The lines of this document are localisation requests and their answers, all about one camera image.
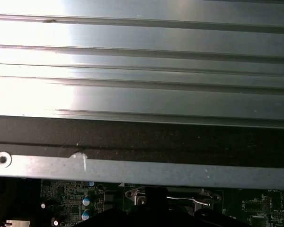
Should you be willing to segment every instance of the screw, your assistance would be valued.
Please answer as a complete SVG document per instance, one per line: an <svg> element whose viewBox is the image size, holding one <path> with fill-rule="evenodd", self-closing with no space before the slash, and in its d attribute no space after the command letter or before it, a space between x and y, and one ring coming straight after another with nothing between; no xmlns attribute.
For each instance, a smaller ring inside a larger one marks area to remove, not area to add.
<svg viewBox="0 0 284 227"><path fill-rule="evenodd" d="M3 168L8 167L11 164L11 155L7 152L0 152L0 166Z"/></svg>

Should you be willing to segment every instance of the green circuit board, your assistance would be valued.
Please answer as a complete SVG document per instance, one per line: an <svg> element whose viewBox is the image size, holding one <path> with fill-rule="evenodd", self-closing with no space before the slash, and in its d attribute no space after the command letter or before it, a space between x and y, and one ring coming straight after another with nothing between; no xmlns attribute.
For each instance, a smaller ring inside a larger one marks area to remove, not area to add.
<svg viewBox="0 0 284 227"><path fill-rule="evenodd" d="M66 215L62 226L71 227L82 221L88 211L93 216L112 207L130 212L134 203L125 197L127 190L140 185L125 183L95 183L43 180L41 198L54 199L59 210ZM284 227L284 191L219 189L208 190L219 194L222 199L213 209L227 216L248 223L253 227ZM109 192L114 192L107 202ZM88 197L88 204L82 201Z"/></svg>

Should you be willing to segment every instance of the motherboard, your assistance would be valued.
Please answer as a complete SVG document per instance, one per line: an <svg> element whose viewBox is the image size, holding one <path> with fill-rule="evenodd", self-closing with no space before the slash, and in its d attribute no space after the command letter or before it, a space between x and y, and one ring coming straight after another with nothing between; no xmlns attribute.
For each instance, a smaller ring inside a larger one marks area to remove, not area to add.
<svg viewBox="0 0 284 227"><path fill-rule="evenodd" d="M50 209L58 214L52 219L52 226L71 227L98 213L111 208L131 212L135 205L143 203L143 197L134 200L133 193L144 185L126 183L96 183L79 181L43 180L40 204L42 209ZM215 201L201 199L183 201L182 205L193 215L199 208L209 207L217 212L250 224L253 227L284 227L284 191L183 188L169 187L173 196L201 198L214 195Z"/></svg>

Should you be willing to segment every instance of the capacitor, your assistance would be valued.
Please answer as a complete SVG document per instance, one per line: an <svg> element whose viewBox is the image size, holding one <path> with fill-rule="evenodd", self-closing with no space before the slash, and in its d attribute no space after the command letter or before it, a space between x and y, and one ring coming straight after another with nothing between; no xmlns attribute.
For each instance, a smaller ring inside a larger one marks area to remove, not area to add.
<svg viewBox="0 0 284 227"><path fill-rule="evenodd" d="M65 220L65 216L64 216L64 215L59 215L57 218L54 219L53 225L54 225L54 226L58 226L58 225L60 225L64 220Z"/></svg>
<svg viewBox="0 0 284 227"><path fill-rule="evenodd" d="M82 215L81 215L81 218L83 221L89 219L91 216L91 210L90 209L86 209L83 211Z"/></svg>
<svg viewBox="0 0 284 227"><path fill-rule="evenodd" d="M90 202L91 202L91 196L90 195L86 195L84 197L84 199L82 200L82 204L84 206L88 206L90 204Z"/></svg>
<svg viewBox="0 0 284 227"><path fill-rule="evenodd" d="M45 202L41 203L41 208L45 209L48 208L49 206L56 205L58 202L53 200L53 199L48 199Z"/></svg>

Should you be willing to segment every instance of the silver metal plate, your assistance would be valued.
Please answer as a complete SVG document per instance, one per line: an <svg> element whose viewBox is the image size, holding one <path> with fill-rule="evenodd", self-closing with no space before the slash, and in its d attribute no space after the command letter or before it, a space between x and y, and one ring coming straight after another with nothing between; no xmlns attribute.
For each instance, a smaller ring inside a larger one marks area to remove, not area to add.
<svg viewBox="0 0 284 227"><path fill-rule="evenodd" d="M284 3L2 0L0 115L284 128Z"/></svg>
<svg viewBox="0 0 284 227"><path fill-rule="evenodd" d="M0 176L284 190L284 169L12 156Z"/></svg>

